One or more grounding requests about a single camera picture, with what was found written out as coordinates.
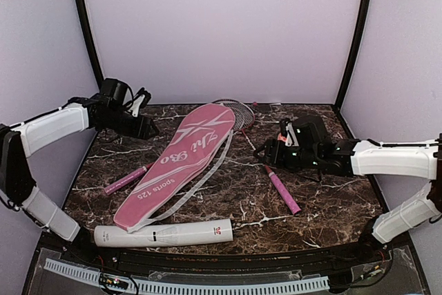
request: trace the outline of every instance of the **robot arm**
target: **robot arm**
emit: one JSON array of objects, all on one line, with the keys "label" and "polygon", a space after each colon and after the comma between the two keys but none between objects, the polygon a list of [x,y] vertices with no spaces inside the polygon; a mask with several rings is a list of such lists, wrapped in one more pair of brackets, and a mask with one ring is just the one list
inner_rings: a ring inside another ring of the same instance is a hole
[{"label": "robot arm", "polygon": [[413,143],[332,142],[320,117],[284,119],[280,125],[278,139],[267,140],[255,151],[255,156],[270,166],[290,171],[318,169],[341,176],[390,174],[430,180],[409,200],[365,225],[358,241],[361,256],[371,256],[399,234],[441,215],[442,135],[437,140]]},{"label": "robot arm", "polygon": [[158,134],[152,119],[139,115],[150,94],[143,88],[124,104],[130,88],[116,79],[106,79],[91,98],[74,97],[67,105],[27,122],[0,124],[0,190],[7,207],[23,209],[42,227],[78,247],[88,246],[88,232],[42,193],[32,178],[27,159],[39,149],[67,135],[94,128],[147,140]]}]

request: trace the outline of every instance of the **pink handle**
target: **pink handle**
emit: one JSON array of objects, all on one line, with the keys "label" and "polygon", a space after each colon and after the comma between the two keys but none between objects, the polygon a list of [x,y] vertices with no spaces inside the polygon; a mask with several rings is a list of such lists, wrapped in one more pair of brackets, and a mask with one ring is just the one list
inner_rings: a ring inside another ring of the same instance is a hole
[{"label": "pink handle", "polygon": [[287,204],[287,206],[289,207],[292,214],[297,214],[299,211],[301,211],[300,207],[290,195],[285,185],[281,182],[281,180],[279,180],[278,176],[268,166],[265,166],[265,169],[269,174],[270,180],[273,182],[273,185],[278,190],[279,194],[281,195],[285,204]]},{"label": "pink handle", "polygon": [[138,179],[138,178],[142,177],[144,174],[146,174],[146,172],[148,171],[149,168],[152,167],[152,165],[153,165],[153,163],[149,164],[147,166],[140,167],[136,171],[126,175],[124,178],[119,179],[118,181],[105,187],[104,192],[107,195],[110,195],[111,193],[115,193],[118,189],[126,186],[127,184],[131,183],[132,181],[135,181],[136,179]]}]

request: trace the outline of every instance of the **racket cover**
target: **racket cover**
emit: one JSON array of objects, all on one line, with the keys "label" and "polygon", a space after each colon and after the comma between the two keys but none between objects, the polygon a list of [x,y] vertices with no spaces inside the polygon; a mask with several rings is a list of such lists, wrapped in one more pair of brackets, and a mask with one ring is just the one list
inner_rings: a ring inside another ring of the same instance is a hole
[{"label": "racket cover", "polygon": [[190,112],[171,142],[114,215],[127,232],[137,231],[186,183],[200,174],[235,124],[230,108],[206,104]]}]

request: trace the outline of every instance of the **white shuttlecock tube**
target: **white shuttlecock tube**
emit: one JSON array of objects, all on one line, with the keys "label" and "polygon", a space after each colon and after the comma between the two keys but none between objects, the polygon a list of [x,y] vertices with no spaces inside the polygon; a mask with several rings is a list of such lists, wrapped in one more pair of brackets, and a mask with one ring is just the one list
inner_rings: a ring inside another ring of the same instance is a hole
[{"label": "white shuttlecock tube", "polygon": [[133,233],[117,226],[96,226],[94,239],[98,247],[181,247],[229,242],[233,231],[230,219],[146,226]]}]

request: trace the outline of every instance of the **brown marble tabletop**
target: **brown marble tabletop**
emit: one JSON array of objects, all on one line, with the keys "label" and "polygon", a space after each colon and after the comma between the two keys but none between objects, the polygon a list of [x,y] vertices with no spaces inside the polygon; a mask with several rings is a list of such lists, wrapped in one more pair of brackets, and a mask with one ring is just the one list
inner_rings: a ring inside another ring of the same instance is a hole
[{"label": "brown marble tabletop", "polygon": [[[79,171],[65,206],[75,220],[93,231],[97,225],[113,225],[118,207],[137,182],[107,196],[103,188],[142,165],[154,162],[171,141],[183,117],[196,105],[147,106],[143,114],[152,117],[160,134],[142,141],[103,131]],[[254,144],[276,137],[278,121],[302,115],[320,115],[334,139],[346,138],[330,106],[259,105],[253,108],[255,124],[247,130]],[[222,149],[212,163],[216,162]],[[230,218],[232,242],[189,247],[150,248],[180,254],[275,254],[294,250],[331,247],[355,242],[364,224],[382,213],[367,178],[324,175],[320,183],[313,170],[299,174],[276,170],[302,211],[290,214],[276,188],[252,155],[245,137],[237,133],[227,158],[216,173],[174,215],[162,224]],[[187,184],[157,213],[173,205],[203,175]]]}]

